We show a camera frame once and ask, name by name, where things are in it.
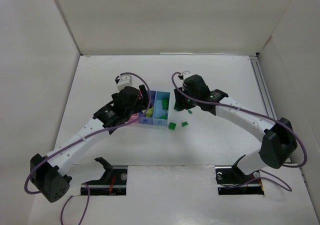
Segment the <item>green lego plate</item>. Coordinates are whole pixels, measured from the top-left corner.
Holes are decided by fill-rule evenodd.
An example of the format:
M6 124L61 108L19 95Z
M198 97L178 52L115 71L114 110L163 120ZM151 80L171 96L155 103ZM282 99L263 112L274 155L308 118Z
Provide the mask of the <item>green lego plate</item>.
M161 100L161 104L162 104L162 109L163 110L168 110L169 109L169 99L164 97Z

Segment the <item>small green arch lego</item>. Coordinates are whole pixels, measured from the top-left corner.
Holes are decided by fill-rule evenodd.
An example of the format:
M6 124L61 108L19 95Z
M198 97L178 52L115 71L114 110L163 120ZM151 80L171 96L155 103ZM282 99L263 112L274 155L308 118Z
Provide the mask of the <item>small green arch lego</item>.
M182 122L182 123L181 123L181 125L182 125L182 127L185 127L185 126L187 126L187 125L188 125L188 122L187 122L187 121Z

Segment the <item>green two-by-two lego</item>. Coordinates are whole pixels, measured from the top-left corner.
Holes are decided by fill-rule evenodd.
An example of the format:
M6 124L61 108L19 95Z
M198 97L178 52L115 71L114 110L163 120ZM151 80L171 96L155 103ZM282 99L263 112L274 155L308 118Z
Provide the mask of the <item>green two-by-two lego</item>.
M170 122L168 125L168 129L174 131L176 129L177 124L174 122Z

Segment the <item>lime green lego brick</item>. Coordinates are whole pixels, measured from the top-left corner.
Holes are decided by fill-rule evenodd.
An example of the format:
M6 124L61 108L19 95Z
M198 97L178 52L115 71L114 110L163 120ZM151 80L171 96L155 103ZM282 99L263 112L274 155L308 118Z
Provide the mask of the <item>lime green lego brick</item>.
M149 108L148 110L146 110L145 116L146 116L147 118L152 118L152 117L153 117L153 113L154 113L154 108L151 107L151 108Z

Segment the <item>small green lego brick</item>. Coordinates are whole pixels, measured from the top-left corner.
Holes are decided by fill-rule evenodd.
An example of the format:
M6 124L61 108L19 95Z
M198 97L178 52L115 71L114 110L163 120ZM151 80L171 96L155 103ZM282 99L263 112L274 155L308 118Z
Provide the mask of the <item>small green lego brick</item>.
M167 114L162 115L162 116L160 117L160 119L162 119L162 120L167 120L167 119L168 119L168 115L167 115Z

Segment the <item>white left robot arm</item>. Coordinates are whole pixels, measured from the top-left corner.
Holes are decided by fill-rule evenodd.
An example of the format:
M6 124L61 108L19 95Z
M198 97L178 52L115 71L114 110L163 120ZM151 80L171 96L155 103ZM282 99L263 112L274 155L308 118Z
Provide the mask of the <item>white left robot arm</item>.
M46 155L35 154L30 159L30 173L24 184L32 183L37 194L48 202L61 199L68 189L72 177L68 171L100 139L100 135L111 135L115 130L132 124L131 116L151 106L151 91L148 85L138 88L126 86L112 95L112 101L93 114L82 129L69 141Z

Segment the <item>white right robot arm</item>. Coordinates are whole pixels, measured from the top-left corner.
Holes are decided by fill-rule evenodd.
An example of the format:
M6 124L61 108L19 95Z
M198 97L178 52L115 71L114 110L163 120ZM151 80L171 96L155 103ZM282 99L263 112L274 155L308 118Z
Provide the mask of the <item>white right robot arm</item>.
M185 71L176 72L175 75L182 80L181 87L174 89L174 107L177 111L199 107L204 112L239 126L261 143L259 149L241 156L232 165L234 175L243 177L265 167L279 169L297 149L289 120L275 120L241 107L227 93L219 89L210 90L198 74Z

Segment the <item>pink plastic bin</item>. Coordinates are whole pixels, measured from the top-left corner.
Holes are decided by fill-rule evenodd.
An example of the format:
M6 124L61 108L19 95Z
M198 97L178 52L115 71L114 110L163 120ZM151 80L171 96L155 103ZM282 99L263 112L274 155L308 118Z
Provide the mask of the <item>pink plastic bin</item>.
M134 113L126 123L129 123L129 122L139 118L138 120L135 121L135 123L142 124L144 121L144 117L145 116L143 115L142 112Z

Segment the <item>light blue plastic bin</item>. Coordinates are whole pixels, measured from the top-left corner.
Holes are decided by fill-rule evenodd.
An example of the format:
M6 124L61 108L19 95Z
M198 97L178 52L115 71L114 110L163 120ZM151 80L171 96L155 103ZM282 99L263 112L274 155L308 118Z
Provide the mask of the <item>light blue plastic bin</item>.
M162 109L162 98L168 98L170 104L170 93L166 91L156 91L155 101L154 101L154 112L153 112L153 125L156 126L168 126L168 117L167 119L160 119L163 115L169 116L169 106L168 110Z

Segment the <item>aluminium rail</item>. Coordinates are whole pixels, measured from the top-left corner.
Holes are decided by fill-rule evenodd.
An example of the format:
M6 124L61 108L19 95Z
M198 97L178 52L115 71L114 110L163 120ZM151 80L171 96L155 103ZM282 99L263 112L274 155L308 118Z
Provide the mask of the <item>aluminium rail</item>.
M258 57L251 55L249 56L249 61L251 63L253 73L257 82L257 86L262 99L264 110L269 117L276 119L277 116L272 104L271 97L269 95L269 91L268 91L265 79L263 77L263 73L259 64Z

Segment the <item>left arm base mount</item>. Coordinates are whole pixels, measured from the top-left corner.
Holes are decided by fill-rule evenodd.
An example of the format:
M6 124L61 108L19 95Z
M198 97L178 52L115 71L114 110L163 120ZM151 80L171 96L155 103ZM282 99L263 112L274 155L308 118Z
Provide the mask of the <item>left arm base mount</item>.
M103 168L98 178L85 182L90 196L125 196L127 193L128 166L111 165L102 157L94 159Z

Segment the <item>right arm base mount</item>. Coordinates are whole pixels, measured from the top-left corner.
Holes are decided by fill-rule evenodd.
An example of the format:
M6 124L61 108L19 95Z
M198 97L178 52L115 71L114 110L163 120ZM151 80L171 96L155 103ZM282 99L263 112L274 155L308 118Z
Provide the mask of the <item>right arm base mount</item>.
M264 195L262 181L255 179L254 172L245 175L236 165L244 157L240 157L233 165L215 167L217 192L220 196Z

